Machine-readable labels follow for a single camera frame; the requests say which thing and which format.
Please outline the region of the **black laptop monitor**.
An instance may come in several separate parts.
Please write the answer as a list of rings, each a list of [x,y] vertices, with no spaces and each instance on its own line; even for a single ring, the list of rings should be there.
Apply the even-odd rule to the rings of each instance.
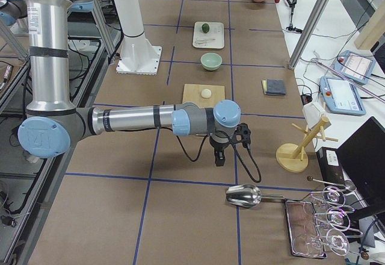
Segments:
[[[370,117],[337,149],[337,158],[368,205],[351,219],[375,215],[384,223],[384,127]]]

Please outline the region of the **grey yellow folded cloth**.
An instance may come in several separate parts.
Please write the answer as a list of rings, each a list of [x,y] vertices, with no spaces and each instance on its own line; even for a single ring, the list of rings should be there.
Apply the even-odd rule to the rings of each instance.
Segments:
[[[265,95],[284,96],[286,94],[285,83],[282,79],[263,79],[261,83]]]

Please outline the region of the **clear wine glass middle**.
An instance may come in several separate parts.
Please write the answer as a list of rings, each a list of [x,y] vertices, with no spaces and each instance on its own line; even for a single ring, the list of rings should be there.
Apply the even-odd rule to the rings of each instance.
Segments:
[[[363,235],[361,230],[351,226],[348,214],[340,208],[329,208],[326,212],[315,213],[315,225],[324,228],[332,228],[338,231],[352,231],[355,235]]]

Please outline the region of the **clear wine glass far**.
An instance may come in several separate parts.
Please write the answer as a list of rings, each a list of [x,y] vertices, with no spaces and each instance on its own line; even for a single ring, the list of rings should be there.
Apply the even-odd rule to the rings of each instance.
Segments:
[[[322,191],[313,191],[310,195],[314,200],[332,207],[347,206],[344,193],[339,188],[332,185],[324,187]]]

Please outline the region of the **blue teach pendant far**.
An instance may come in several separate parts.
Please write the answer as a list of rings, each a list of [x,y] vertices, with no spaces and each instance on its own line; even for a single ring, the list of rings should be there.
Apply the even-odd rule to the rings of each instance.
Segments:
[[[374,57],[363,56],[346,50],[339,54],[334,61],[334,70],[358,84],[365,85],[369,81],[376,61]]]

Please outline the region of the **white bear serving tray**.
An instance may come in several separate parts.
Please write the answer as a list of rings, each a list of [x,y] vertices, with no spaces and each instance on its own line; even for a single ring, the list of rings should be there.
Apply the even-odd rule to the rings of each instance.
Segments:
[[[202,30],[206,24],[208,32]],[[224,25],[221,22],[195,22],[192,45],[202,49],[223,49],[224,48]]]

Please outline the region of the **aluminium frame post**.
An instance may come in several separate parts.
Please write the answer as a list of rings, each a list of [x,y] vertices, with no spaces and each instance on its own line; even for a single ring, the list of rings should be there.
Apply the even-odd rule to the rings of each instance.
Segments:
[[[329,0],[316,0],[315,5],[310,13],[310,16],[305,24],[303,32],[295,46],[295,49],[291,55],[291,58],[288,63],[288,68],[294,70],[300,57],[302,56],[304,49],[306,48],[313,31],[322,16],[326,5]]]

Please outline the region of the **light green bowl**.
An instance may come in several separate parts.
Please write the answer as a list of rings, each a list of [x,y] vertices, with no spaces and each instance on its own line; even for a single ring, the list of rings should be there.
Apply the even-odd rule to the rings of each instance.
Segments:
[[[207,52],[200,57],[202,67],[208,71],[216,71],[222,65],[222,57],[214,52]]]

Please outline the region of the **metal scoop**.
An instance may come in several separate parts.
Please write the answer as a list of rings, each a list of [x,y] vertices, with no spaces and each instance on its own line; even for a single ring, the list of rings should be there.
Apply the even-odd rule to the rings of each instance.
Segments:
[[[226,190],[226,201],[243,208],[253,208],[261,202],[283,202],[282,195],[262,194],[259,187],[252,184],[241,184]]]

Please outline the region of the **blue teach pendant near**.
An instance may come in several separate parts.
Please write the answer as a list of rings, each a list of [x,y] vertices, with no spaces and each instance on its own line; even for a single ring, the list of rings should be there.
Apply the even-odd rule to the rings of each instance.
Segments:
[[[354,84],[340,78],[322,76],[319,85],[324,102],[332,113],[352,116],[366,114]]]

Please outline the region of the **blue teach pendant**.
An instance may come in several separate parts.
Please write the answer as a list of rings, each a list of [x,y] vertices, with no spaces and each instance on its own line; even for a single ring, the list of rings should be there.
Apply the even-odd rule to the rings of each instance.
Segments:
[[[363,56],[346,50],[339,54],[334,61],[334,70],[358,84],[365,85],[369,81],[376,61],[374,57]]]
[[[354,84],[340,78],[322,76],[319,85],[324,102],[332,113],[352,116],[366,114]]]

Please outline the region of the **white mug on stand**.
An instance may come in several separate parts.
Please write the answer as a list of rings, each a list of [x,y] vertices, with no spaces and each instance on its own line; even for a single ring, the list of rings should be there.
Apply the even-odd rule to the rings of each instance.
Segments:
[[[309,128],[313,128],[325,113],[326,110],[317,102],[310,102],[303,106],[303,114]]]

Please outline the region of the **white steamed bun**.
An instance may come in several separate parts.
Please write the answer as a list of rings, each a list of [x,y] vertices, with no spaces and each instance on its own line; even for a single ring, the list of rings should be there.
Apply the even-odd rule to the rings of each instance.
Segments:
[[[203,99],[209,99],[212,97],[212,91],[210,89],[203,89],[200,95]]]

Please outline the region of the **black box under monitor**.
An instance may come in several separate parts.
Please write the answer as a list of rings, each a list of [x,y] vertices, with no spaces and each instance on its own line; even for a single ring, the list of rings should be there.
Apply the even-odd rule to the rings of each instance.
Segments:
[[[335,148],[321,147],[316,152],[316,156],[324,181],[345,184],[342,166],[338,160]]]

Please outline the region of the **clear wine glass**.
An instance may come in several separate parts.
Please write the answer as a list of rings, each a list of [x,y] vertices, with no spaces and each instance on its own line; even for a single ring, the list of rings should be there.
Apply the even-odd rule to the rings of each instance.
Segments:
[[[332,185],[324,187],[322,191],[313,191],[310,195],[314,200],[332,207],[347,206],[344,193],[339,188]]]
[[[343,232],[336,229],[329,229],[326,235],[305,233],[292,241],[293,253],[300,257],[326,258],[327,249],[338,256],[352,253],[348,238]]]
[[[361,230],[351,226],[348,214],[340,208],[329,208],[326,212],[315,213],[315,225],[324,228],[332,228],[338,231],[352,231],[355,235],[363,235]]]

